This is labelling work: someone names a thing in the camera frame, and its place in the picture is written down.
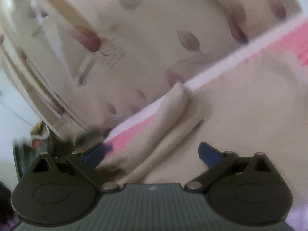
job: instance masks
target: ribbed gray surface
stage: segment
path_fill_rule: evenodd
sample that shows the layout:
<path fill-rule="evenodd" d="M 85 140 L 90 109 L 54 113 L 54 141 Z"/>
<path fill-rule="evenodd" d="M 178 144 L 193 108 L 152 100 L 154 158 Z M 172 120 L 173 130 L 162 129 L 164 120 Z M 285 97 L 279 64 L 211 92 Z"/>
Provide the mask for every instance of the ribbed gray surface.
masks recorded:
<path fill-rule="evenodd" d="M 187 193 L 179 184 L 128 184 L 120 193 L 103 196 L 89 215 L 73 224 L 42 228 L 21 223 L 14 231 L 38 230 L 293 231 L 285 223 L 260 228 L 231 223 L 213 212 L 202 195 Z"/>

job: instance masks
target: cable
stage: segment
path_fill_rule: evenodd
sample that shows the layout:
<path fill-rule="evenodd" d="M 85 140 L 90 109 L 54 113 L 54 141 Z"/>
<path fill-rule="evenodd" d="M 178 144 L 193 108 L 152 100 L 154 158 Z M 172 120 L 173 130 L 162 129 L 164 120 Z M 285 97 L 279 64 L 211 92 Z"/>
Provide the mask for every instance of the cable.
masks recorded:
<path fill-rule="evenodd" d="M 33 124 L 31 124 L 30 122 L 28 122 L 26 119 L 24 119 L 23 117 L 21 117 L 20 115 L 18 115 L 14 110 L 12 110 L 10 107 L 8 107 L 7 105 L 5 105 L 1 99 L 0 99 L 0 104 L 1 104 L 2 106 L 4 106 L 6 109 L 8 109 L 9 111 L 11 111 L 18 119 L 20 119 L 21 121 L 23 121 L 25 124 L 29 125 L 30 127 L 34 127 Z"/>

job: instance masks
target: logo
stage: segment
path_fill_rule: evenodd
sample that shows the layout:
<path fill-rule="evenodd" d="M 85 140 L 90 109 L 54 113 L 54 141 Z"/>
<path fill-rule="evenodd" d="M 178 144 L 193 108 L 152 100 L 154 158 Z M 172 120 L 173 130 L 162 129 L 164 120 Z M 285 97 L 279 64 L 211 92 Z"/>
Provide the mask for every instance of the logo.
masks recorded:
<path fill-rule="evenodd" d="M 149 187 L 149 190 L 153 192 L 153 191 L 157 190 L 157 187 L 155 187 L 155 186 Z"/>

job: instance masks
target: pink stripe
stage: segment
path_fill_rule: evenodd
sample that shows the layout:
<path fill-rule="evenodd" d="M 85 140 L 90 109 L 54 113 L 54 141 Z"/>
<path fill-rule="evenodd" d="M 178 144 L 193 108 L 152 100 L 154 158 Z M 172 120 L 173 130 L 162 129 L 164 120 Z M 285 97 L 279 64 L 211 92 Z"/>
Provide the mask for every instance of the pink stripe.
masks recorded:
<path fill-rule="evenodd" d="M 278 51 L 292 51 L 297 55 L 298 60 L 302 63 L 303 66 L 308 66 L 308 20 L 304 21 L 301 26 L 290 31 L 288 34 L 284 35 L 277 41 L 268 45 L 267 47 L 262 48 L 257 53 L 252 54 L 250 57 L 245 58 L 244 61 L 251 58 L 255 58 L 259 53 L 263 52 L 268 48 L 273 48 Z M 110 152 L 108 155 L 114 154 L 124 147 L 127 142 L 135 136 L 150 120 L 153 116 L 147 118 L 146 120 L 134 125 L 133 127 L 121 132 L 107 143 L 113 145 L 113 152 Z"/>

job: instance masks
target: purple fabric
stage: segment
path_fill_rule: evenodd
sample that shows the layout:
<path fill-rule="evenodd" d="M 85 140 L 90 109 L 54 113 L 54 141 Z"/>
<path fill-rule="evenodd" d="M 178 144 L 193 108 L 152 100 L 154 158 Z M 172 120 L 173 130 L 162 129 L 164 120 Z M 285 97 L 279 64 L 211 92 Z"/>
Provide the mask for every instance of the purple fabric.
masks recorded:
<path fill-rule="evenodd" d="M 15 216 L 8 220 L 6 224 L 0 225 L 0 231 L 11 231 L 19 223 L 19 219 Z"/>

